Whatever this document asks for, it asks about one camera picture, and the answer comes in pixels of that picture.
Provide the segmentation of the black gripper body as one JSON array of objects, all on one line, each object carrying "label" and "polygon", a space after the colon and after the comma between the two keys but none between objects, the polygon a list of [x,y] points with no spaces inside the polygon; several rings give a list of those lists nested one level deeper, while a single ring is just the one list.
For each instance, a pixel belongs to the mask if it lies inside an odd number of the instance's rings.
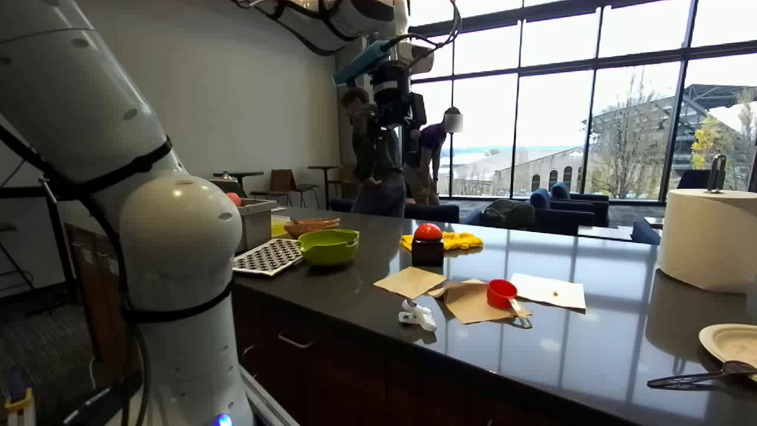
[{"label": "black gripper body", "polygon": [[376,119],[380,125],[401,125],[409,113],[409,68],[382,62],[371,72]]}]

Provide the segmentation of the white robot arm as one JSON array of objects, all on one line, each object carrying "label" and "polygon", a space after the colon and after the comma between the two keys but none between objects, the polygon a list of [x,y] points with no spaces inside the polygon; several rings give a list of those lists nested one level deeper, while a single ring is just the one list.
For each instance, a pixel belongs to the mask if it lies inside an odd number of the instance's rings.
[{"label": "white robot arm", "polygon": [[2,141],[101,223],[141,352],[137,426],[252,426],[235,358],[241,216],[192,176],[76,0],[0,0]]}]

